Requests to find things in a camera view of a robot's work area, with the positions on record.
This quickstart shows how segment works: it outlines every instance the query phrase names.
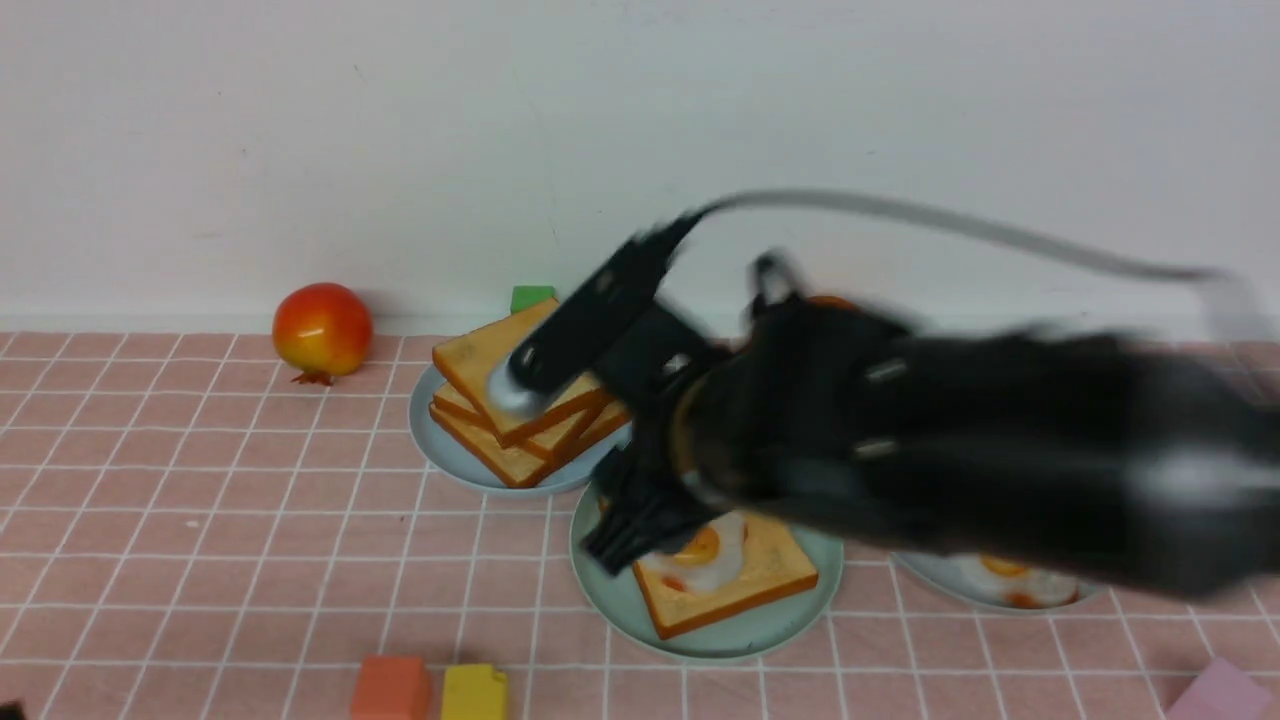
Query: black cable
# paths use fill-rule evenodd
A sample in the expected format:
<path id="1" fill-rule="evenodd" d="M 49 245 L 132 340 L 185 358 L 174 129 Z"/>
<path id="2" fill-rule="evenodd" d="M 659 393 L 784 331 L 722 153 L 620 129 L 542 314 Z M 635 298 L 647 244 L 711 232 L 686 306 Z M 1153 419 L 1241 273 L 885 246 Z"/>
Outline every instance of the black cable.
<path id="1" fill-rule="evenodd" d="M 814 208 L 851 213 L 963 234 L 1002 247 L 1050 258 L 1097 273 L 1148 282 L 1181 282 L 1199 286 L 1207 320 L 1217 340 L 1228 343 L 1275 342 L 1275 333 L 1263 319 L 1253 287 L 1242 275 L 1219 268 L 1180 268 L 1125 258 L 1084 247 L 1069 240 L 1028 231 L 929 205 L 878 197 L 860 192 L 818 188 L 751 190 L 727 195 L 685 215 L 682 234 L 709 215 L 750 208 Z M 1254 384 L 1265 392 L 1268 383 L 1242 361 Z"/>

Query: egg yolk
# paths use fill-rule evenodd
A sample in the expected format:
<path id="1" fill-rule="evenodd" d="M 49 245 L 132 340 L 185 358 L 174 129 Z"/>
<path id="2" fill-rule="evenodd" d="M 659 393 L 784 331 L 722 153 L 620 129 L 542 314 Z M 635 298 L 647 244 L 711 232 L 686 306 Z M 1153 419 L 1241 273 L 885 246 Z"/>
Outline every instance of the egg yolk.
<path id="1" fill-rule="evenodd" d="M 694 536 L 694 539 L 684 550 L 671 559 L 677 565 L 694 566 L 705 565 L 716 560 L 717 555 L 719 555 L 719 533 L 712 528 L 703 528 L 698 530 L 698 534 Z"/>
<path id="2" fill-rule="evenodd" d="M 991 570 L 1001 578 L 1019 578 L 1030 570 L 1025 565 L 1018 565 L 1016 562 L 1010 562 L 989 555 L 983 555 L 980 560 L 983 568 Z"/>

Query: orange block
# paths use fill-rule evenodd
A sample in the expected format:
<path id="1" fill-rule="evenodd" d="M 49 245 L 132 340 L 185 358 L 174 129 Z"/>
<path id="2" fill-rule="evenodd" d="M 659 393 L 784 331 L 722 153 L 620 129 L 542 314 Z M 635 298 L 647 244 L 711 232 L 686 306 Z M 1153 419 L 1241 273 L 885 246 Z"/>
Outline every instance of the orange block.
<path id="1" fill-rule="evenodd" d="M 351 720 L 425 720 L 431 676 L 421 657 L 370 655 L 360 665 Z"/>

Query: yellow block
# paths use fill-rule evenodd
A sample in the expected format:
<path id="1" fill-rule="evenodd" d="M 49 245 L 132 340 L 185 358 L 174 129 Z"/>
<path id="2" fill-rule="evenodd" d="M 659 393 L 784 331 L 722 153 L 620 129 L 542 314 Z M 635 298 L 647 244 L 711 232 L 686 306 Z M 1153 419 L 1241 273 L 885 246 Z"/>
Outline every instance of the yellow block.
<path id="1" fill-rule="evenodd" d="M 507 675 L 493 665 L 445 670 L 440 720 L 507 720 Z"/>

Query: green block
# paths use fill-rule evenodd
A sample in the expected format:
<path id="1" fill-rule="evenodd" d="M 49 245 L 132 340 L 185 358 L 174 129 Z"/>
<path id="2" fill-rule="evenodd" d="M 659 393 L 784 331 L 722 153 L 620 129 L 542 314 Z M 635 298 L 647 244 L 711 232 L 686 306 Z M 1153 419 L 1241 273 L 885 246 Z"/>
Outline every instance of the green block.
<path id="1" fill-rule="evenodd" d="M 511 291 L 511 314 L 527 310 L 552 297 L 556 297 L 556 288 L 549 284 L 517 284 Z"/>

